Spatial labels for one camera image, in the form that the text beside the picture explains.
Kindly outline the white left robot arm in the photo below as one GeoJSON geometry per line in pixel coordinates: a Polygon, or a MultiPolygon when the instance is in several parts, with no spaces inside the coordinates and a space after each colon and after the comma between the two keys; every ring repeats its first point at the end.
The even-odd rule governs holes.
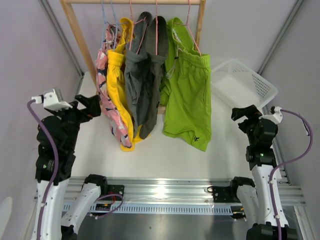
{"type": "Polygon", "coordinates": [[[105,176],[89,174],[65,214],[65,193],[75,162],[80,125],[101,115],[100,97],[81,94],[68,103],[55,93],[34,96],[27,108],[38,123],[37,205],[33,240],[76,240],[87,215],[100,219],[117,211],[124,194],[108,184],[105,176]]]}

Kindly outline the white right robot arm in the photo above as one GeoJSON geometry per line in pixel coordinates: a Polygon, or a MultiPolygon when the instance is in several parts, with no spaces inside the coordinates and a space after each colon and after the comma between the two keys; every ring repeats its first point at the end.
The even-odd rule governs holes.
{"type": "Polygon", "coordinates": [[[283,212],[276,171],[279,169],[272,141],[282,121],[280,107],[272,107],[269,115],[262,114],[255,105],[232,109],[231,119],[245,120],[238,128],[246,134],[249,145],[245,158],[252,178],[234,177],[228,186],[209,186],[206,191],[215,203],[241,203],[249,224],[248,240],[297,240],[297,230],[289,226],[283,212]]]}

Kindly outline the pink shark print shorts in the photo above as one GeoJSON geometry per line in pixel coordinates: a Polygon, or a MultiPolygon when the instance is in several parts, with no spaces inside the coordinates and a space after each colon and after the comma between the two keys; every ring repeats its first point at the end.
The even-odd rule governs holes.
{"type": "Polygon", "coordinates": [[[96,67],[96,89],[100,97],[101,111],[109,119],[111,134],[117,139],[122,147],[130,149],[132,143],[129,139],[128,128],[122,120],[120,112],[110,98],[107,90],[108,50],[115,47],[119,42],[120,35],[116,33],[115,25],[108,25],[102,34],[102,46],[98,50],[96,67]]]}

